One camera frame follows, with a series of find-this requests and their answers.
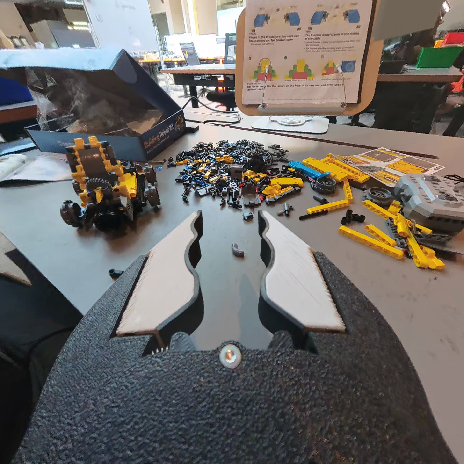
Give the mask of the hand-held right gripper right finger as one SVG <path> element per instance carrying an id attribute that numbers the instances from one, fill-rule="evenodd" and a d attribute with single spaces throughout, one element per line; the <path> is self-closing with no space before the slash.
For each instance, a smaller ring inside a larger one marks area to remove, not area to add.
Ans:
<path id="1" fill-rule="evenodd" d="M 286 334 L 296 349 L 311 349 L 311 334 L 346 334 L 314 249 L 270 213 L 258 213 L 260 281 L 258 315 L 273 335 Z"/>

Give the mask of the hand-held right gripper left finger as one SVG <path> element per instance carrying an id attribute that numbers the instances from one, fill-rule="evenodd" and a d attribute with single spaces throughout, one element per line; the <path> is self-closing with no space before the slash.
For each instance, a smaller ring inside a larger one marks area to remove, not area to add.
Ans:
<path id="1" fill-rule="evenodd" d="M 149 250 L 122 311 L 118 337 L 150 335 L 157 349 L 166 349 L 175 333 L 199 327 L 204 303 L 196 266 L 202 235 L 198 210 Z"/>

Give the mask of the yellow toy construction vehicle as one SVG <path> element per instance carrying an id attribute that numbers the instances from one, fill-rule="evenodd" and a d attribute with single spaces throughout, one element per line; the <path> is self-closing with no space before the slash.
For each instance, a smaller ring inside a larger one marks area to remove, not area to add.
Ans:
<path id="1" fill-rule="evenodd" d="M 96 136 L 88 136 L 88 142 L 75 138 L 66 148 L 66 158 L 79 199 L 66 200 L 60 208 L 67 225 L 112 233 L 133 223 L 144 208 L 160 208 L 154 168 L 117 159 L 107 141 Z"/>

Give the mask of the pile of building pieces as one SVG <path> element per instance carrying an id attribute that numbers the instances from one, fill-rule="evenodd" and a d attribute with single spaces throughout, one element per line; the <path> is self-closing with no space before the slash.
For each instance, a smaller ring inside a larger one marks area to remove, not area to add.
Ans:
<path id="1" fill-rule="evenodd" d="M 185 205 L 190 197 L 210 197 L 219 200 L 220 208 L 254 209 L 298 194 L 308 182 L 309 177 L 289 168 L 287 154 L 279 144 L 265 146 L 247 139 L 199 142 L 169 158 L 167 167 L 180 169 L 175 182 L 183 188 Z M 231 164 L 243 166 L 241 182 L 231 180 Z"/>

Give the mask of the scattered yellow holed beams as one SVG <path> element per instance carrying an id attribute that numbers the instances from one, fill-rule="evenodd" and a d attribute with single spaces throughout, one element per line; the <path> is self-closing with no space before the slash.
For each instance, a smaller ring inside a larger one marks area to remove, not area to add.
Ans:
<path id="1" fill-rule="evenodd" d="M 398 261 L 409 258 L 420 269 L 445 269 L 445 263 L 436 251 L 419 242 L 418 234 L 424 232 L 430 236 L 431 229 L 405 218 L 399 201 L 393 200 L 384 209 L 364 200 L 363 195 L 356 195 L 353 186 L 351 180 L 345 180 L 338 183 L 334 194 L 322 195 L 314 191 L 317 205 L 308 208 L 300 220 L 342 210 L 344 215 L 338 232 L 345 238 Z"/>

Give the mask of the grey wheel hub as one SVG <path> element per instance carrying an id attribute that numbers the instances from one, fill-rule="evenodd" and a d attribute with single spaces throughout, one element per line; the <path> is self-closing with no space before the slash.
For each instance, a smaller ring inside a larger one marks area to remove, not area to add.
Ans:
<path id="1" fill-rule="evenodd" d="M 322 195 L 334 194 L 338 189 L 338 183 L 328 176 L 317 177 L 310 180 L 310 186 L 315 192 Z"/>
<path id="2" fill-rule="evenodd" d="M 393 201 L 392 193 L 380 187 L 366 189 L 363 193 L 363 198 L 384 209 L 387 209 Z"/>

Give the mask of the blue brick separator tool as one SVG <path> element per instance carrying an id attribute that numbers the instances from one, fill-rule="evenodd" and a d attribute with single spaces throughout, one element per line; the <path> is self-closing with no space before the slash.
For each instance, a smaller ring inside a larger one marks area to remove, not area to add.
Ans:
<path id="1" fill-rule="evenodd" d="M 311 179 L 314 179 L 314 180 L 319 179 L 319 178 L 328 177 L 330 174 L 327 172 L 316 171 L 310 167 L 307 167 L 302 162 L 294 161 L 294 160 L 289 161 L 288 166 L 290 169 L 293 169 L 294 171 L 298 171 L 304 174 L 305 176 L 310 177 Z"/>

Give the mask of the person's black jacket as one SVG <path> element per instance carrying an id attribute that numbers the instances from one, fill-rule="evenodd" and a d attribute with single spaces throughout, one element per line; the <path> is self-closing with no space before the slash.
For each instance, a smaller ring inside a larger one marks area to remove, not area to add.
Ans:
<path id="1" fill-rule="evenodd" d="M 31 281 L 1 276 L 0 462 L 14 457 L 55 360 L 83 315 L 18 250 L 6 253 Z"/>

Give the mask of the grey motor hub block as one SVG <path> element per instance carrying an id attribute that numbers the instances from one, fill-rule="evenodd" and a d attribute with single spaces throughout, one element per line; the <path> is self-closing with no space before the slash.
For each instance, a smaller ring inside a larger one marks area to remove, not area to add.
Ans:
<path id="1" fill-rule="evenodd" d="M 463 186 L 437 174 L 406 174 L 393 189 L 405 218 L 452 235 L 464 228 Z"/>

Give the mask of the blue cardboard kit box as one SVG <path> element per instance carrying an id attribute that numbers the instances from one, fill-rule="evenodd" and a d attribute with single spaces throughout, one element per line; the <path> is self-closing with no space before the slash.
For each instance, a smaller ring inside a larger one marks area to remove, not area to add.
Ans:
<path id="1" fill-rule="evenodd" d="M 1 50 L 1 76 L 27 87 L 28 67 L 57 68 L 84 72 L 111 72 L 146 102 L 162 109 L 166 118 L 139 136 L 96 136 L 107 141 L 118 159 L 146 161 L 160 154 L 184 133 L 186 123 L 179 105 L 124 49 L 15 49 Z M 38 124 L 26 127 L 28 136 L 43 152 L 62 153 L 75 138 L 88 136 L 65 132 L 39 131 Z"/>

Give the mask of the building instruction booklet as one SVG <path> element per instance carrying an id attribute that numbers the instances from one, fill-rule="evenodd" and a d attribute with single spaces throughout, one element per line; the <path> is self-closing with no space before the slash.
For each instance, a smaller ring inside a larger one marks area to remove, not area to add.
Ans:
<path id="1" fill-rule="evenodd" d="M 71 180 L 71 169 L 63 154 L 10 154 L 1 157 L 0 182 L 56 182 Z"/>

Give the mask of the black swivel chair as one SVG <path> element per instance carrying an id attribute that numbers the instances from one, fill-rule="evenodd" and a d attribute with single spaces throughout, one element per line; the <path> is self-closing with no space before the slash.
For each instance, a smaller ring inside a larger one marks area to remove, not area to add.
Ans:
<path id="1" fill-rule="evenodd" d="M 237 107 L 234 90 L 211 90 L 207 93 L 206 98 L 211 102 L 226 107 L 227 111 L 233 111 Z"/>

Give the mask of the clear plastic bag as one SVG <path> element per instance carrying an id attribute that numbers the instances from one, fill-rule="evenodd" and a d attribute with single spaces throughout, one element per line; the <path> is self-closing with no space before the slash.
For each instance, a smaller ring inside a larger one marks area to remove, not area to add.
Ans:
<path id="1" fill-rule="evenodd" d="M 139 136 L 166 118 L 111 72 L 28 67 L 25 75 L 37 131 Z"/>

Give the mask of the dark wooden table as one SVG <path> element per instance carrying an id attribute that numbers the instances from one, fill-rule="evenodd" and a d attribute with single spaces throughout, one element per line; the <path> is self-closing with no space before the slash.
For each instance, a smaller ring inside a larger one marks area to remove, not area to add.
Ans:
<path id="1" fill-rule="evenodd" d="M 218 85 L 223 85 L 235 91 L 235 70 L 235 64 L 209 64 L 162 69 L 160 72 L 173 75 L 174 84 L 187 86 L 190 96 L 197 97 L 197 87 L 216 90 Z"/>

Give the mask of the green storage bin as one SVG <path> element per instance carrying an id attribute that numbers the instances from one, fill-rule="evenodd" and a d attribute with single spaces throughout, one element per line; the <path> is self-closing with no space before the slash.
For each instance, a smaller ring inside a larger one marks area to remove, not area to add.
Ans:
<path id="1" fill-rule="evenodd" d="M 416 68 L 450 68 L 463 51 L 463 48 L 463 46 L 424 47 L 419 53 Z"/>

